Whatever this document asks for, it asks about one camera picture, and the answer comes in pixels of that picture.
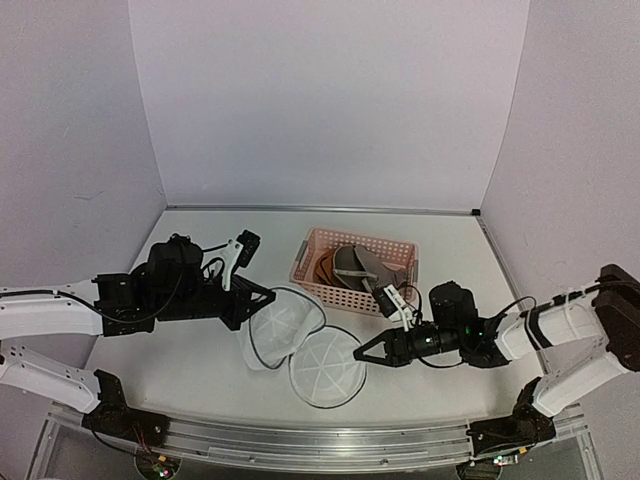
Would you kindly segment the aluminium front rail frame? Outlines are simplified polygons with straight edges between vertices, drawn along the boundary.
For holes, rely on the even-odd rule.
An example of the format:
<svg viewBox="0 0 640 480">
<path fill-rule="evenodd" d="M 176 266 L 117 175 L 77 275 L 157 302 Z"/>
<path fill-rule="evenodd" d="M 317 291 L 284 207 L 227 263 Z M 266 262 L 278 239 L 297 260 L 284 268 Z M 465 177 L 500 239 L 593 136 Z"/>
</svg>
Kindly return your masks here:
<svg viewBox="0 0 640 480">
<path fill-rule="evenodd" d="M 111 435 L 76 410 L 55 403 L 45 417 L 29 479 L 152 479 L 165 455 L 176 478 L 204 478 L 207 468 L 234 478 L 272 473 L 277 478 L 443 472 L 452 479 L 600 479 L 603 476 L 582 408 L 554 419 L 555 437 L 535 446 L 483 448 L 474 423 L 409 421 L 356 426 L 203 420 L 168 416 L 159 424 Z"/>
</svg>

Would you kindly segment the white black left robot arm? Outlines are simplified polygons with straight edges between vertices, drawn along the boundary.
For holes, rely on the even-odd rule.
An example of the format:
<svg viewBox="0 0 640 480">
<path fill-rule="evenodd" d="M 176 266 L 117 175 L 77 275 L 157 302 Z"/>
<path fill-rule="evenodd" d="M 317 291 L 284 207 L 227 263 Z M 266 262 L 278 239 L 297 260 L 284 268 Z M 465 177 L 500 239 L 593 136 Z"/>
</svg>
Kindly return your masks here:
<svg viewBox="0 0 640 480">
<path fill-rule="evenodd" d="M 146 274 L 107 274 L 62 287 L 1 291 L 1 381 L 66 405 L 94 433 L 151 446 L 163 444 L 167 416 L 129 406 L 120 379 L 85 370 L 68 354 L 88 353 L 92 339 L 151 333 L 159 322 L 219 319 L 231 331 L 272 303 L 274 291 L 242 277 L 206 280 L 176 273 L 152 280 Z"/>
</svg>

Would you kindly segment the orange black bra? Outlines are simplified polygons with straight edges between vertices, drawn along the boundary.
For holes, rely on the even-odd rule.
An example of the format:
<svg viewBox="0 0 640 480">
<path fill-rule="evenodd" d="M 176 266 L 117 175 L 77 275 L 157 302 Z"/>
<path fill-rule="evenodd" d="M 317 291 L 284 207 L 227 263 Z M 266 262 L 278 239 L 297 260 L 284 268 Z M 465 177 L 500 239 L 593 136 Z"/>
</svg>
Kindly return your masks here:
<svg viewBox="0 0 640 480">
<path fill-rule="evenodd" d="M 316 261 L 313 271 L 314 282 L 335 288 L 344 288 L 344 283 L 334 273 L 334 254 L 336 250 L 325 251 Z"/>
</svg>

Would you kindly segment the aluminium rail at table back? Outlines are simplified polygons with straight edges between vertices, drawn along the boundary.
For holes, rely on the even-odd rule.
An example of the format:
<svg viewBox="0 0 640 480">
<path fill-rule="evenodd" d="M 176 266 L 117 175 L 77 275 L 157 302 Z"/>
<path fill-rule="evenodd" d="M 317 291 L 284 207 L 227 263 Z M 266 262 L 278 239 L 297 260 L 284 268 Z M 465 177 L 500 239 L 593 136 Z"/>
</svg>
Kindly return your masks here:
<svg viewBox="0 0 640 480">
<path fill-rule="evenodd" d="M 399 207 L 362 207 L 362 206 L 328 206 L 328 205 L 258 205 L 258 204 L 219 204 L 219 205 L 171 205 L 167 211 L 263 211 L 287 213 L 341 213 L 341 214 L 383 214 L 383 215 L 413 215 L 413 216 L 454 216 L 480 217 L 479 208 L 468 211 L 438 210 Z"/>
</svg>

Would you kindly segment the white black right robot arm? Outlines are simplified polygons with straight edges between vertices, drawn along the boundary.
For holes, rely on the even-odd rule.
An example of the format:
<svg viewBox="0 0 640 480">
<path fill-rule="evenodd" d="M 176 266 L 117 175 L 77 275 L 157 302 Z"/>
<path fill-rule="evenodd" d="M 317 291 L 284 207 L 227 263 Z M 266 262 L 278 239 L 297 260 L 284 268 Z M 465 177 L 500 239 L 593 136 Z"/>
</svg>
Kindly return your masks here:
<svg viewBox="0 0 640 480">
<path fill-rule="evenodd" d="M 489 318 L 470 290 L 453 281 L 429 293 L 431 320 L 393 286 L 374 290 L 381 313 L 401 325 L 358 347 L 357 361 L 399 368 L 455 351 L 477 369 L 505 367 L 524 357 L 551 361 L 529 381 L 507 416 L 470 423 L 475 459 L 510 454 L 550 441 L 554 418 L 610 380 L 639 370 L 639 281 L 622 267 L 601 268 L 594 283 L 529 309 L 508 305 Z"/>
</svg>

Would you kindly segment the pink perforated plastic basket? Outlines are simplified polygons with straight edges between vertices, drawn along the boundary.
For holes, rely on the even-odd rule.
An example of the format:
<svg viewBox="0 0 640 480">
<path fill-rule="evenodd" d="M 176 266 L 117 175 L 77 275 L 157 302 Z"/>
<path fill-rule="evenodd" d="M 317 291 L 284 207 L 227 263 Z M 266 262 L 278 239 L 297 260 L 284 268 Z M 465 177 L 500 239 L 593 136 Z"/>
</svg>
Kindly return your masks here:
<svg viewBox="0 0 640 480">
<path fill-rule="evenodd" d="M 290 280 L 327 307 L 378 316 L 375 288 L 392 285 L 404 300 L 416 297 L 418 246 L 314 227 L 295 257 Z"/>
</svg>

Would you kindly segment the white mesh laundry bag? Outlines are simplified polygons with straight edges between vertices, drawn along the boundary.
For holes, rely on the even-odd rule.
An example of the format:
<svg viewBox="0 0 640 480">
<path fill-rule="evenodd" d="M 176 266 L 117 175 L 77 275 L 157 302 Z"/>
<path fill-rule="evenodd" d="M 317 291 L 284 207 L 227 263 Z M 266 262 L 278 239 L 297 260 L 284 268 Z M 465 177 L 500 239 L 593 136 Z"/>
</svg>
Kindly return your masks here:
<svg viewBox="0 0 640 480">
<path fill-rule="evenodd" d="M 354 358 L 361 341 L 329 323 L 322 301 L 294 285 L 272 288 L 275 300 L 243 323 L 238 343 L 255 372 L 288 371 L 295 395 L 321 410 L 342 407 L 363 389 L 367 367 Z"/>
</svg>

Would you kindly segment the grey bra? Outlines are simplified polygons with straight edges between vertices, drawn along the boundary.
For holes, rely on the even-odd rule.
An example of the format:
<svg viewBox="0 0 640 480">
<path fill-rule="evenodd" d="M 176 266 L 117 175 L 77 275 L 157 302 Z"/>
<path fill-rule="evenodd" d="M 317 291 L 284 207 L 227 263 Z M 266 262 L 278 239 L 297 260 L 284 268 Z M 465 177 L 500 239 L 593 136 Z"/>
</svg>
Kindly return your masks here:
<svg viewBox="0 0 640 480">
<path fill-rule="evenodd" d="M 391 269 L 382 260 L 362 245 L 345 245 L 334 254 L 334 273 L 345 288 L 372 293 L 376 288 L 393 285 L 398 288 L 405 283 L 406 269 Z"/>
</svg>

